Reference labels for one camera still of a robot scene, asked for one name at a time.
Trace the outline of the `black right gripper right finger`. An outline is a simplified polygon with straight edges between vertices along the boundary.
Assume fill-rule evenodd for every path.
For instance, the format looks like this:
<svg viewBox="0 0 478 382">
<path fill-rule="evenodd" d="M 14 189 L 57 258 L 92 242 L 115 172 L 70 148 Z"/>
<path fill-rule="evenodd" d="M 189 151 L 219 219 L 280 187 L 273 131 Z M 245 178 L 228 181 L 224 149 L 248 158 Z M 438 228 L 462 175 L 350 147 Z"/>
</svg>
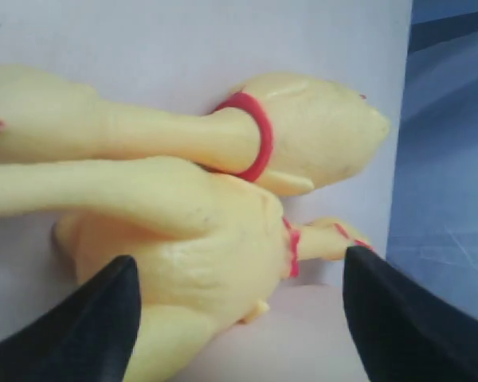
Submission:
<svg viewBox="0 0 478 382">
<path fill-rule="evenodd" d="M 478 320 L 368 248 L 347 249 L 343 307 L 371 381 L 478 381 Z"/>
</svg>

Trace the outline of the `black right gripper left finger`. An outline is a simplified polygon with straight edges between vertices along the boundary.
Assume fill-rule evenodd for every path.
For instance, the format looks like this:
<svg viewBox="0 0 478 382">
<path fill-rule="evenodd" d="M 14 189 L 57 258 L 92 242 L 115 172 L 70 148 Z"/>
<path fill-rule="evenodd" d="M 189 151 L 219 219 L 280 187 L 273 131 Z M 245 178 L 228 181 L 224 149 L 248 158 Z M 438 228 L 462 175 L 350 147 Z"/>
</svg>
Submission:
<svg viewBox="0 0 478 382">
<path fill-rule="evenodd" d="M 0 381 L 121 381 L 138 329 L 137 266 L 121 255 L 0 341 Z"/>
</svg>

